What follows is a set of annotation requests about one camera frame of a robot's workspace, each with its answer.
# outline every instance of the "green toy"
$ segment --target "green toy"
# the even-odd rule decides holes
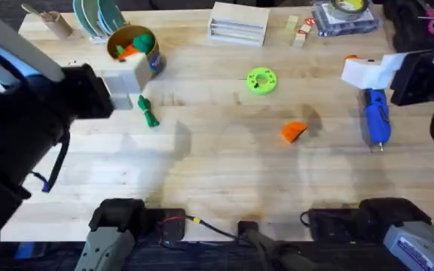
[[[117,54],[120,56],[122,53],[125,53],[125,49],[121,45],[117,45]]]
[[[146,33],[137,35],[133,39],[133,46],[140,52],[148,54],[154,47],[154,37]]]
[[[258,95],[271,93],[277,85],[277,76],[268,68],[258,67],[247,75],[247,87]]]
[[[148,127],[156,127],[159,126],[160,123],[155,118],[155,116],[151,113],[151,103],[148,99],[146,99],[144,96],[139,96],[138,105],[140,109],[143,110],[143,113],[145,114],[145,118],[147,119]]]

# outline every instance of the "white box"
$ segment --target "white box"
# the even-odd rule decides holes
[[[209,38],[262,47],[269,10],[216,2],[209,19]]]

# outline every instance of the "orange toy piece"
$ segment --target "orange toy piece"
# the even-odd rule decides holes
[[[131,56],[131,55],[138,53],[138,52],[139,51],[137,49],[135,49],[133,44],[130,44],[125,48],[125,51],[117,57],[117,59],[122,60],[122,59],[125,59],[126,57]]]
[[[288,143],[293,143],[297,137],[299,137],[303,131],[307,129],[307,125],[299,122],[292,122],[286,124],[281,131],[281,135]]]

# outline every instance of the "green ring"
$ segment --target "green ring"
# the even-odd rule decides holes
[[[257,78],[265,80],[264,84],[257,83]],[[271,93],[277,85],[277,76],[268,68],[258,67],[247,74],[247,87],[258,95]]]

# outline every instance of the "wooden table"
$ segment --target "wooden table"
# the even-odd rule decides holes
[[[300,23],[310,8],[272,8],[264,47],[207,38],[210,11],[124,12],[150,28],[167,58],[164,72],[145,89],[160,120],[147,127],[139,110],[109,120],[77,121],[57,185],[50,194],[28,177],[32,198],[2,231],[2,240],[81,241],[103,199],[145,199],[148,206],[182,207],[229,232],[255,219],[271,237],[309,239],[299,215],[311,206],[356,203],[373,196],[403,196],[434,219],[434,143],[428,127],[434,104],[390,106],[393,135],[383,153],[363,141],[359,91],[339,77],[344,57],[391,53],[384,30],[320,38],[290,47],[289,15]],[[63,15],[79,29],[73,14]],[[20,34],[60,65],[108,63],[104,45],[81,32],[59,41],[39,18],[26,16]],[[272,69],[275,92],[256,96],[246,74]],[[284,124],[309,126],[289,145]],[[59,148],[36,170],[49,175]],[[225,239],[188,224],[186,240]]]

